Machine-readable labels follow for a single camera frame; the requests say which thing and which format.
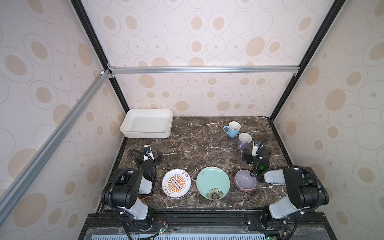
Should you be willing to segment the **purple bowl patterned inside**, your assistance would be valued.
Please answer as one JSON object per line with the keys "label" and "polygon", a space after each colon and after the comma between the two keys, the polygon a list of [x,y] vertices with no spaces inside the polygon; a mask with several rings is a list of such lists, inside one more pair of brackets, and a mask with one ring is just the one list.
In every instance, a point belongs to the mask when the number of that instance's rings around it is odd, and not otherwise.
{"label": "purple bowl patterned inside", "polygon": [[236,187],[242,192],[251,192],[257,186],[257,179],[248,170],[239,170],[234,178]]}

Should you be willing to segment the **white plate orange sunburst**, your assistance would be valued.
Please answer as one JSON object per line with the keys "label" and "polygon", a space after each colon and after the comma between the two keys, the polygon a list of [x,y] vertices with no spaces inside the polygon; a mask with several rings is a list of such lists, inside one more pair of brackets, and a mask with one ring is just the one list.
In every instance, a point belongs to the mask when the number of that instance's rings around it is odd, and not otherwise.
{"label": "white plate orange sunburst", "polygon": [[192,188],[192,179],[189,173],[182,169],[173,169],[162,179],[162,192],[170,199],[185,197]]}

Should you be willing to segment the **white plastic bin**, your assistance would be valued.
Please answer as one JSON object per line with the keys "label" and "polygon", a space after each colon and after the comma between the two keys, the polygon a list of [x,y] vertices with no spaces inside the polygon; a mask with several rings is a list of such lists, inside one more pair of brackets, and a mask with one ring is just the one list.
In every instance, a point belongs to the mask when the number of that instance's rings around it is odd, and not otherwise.
{"label": "white plastic bin", "polygon": [[169,109],[131,109],[120,131],[126,138],[166,139],[171,135],[173,111]]}

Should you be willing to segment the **mint green flower plate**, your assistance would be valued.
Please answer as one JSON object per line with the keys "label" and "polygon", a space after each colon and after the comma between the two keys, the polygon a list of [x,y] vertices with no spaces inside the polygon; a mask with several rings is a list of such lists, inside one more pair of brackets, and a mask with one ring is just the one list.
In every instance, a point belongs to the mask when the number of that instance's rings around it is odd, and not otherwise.
{"label": "mint green flower plate", "polygon": [[224,170],[217,167],[206,167],[199,172],[196,185],[204,198],[216,201],[224,198],[229,192],[230,179]]}

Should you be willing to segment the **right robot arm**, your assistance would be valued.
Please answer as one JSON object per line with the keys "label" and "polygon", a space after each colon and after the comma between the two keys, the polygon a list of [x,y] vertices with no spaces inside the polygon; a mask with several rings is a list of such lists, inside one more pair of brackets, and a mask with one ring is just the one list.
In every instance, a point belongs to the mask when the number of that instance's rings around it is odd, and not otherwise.
{"label": "right robot arm", "polygon": [[329,203],[330,197],[318,176],[310,167],[270,167],[271,153],[266,149],[268,140],[239,144],[240,150],[252,146],[250,153],[242,152],[242,160],[253,166],[251,171],[236,173],[235,184],[243,192],[251,192],[258,182],[284,185],[287,195],[266,207],[268,219],[286,219],[307,212],[314,212]]}

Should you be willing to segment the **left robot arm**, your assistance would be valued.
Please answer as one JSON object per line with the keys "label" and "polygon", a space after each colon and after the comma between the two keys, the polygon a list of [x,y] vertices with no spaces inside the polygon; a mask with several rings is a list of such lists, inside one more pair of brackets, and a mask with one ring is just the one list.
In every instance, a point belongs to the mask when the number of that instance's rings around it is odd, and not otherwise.
{"label": "left robot arm", "polygon": [[102,191],[101,203],[121,216],[142,221],[147,219],[149,207],[141,199],[154,194],[157,166],[163,157],[161,152],[155,157],[150,145],[145,145],[143,151],[130,152],[137,168],[115,170]]}

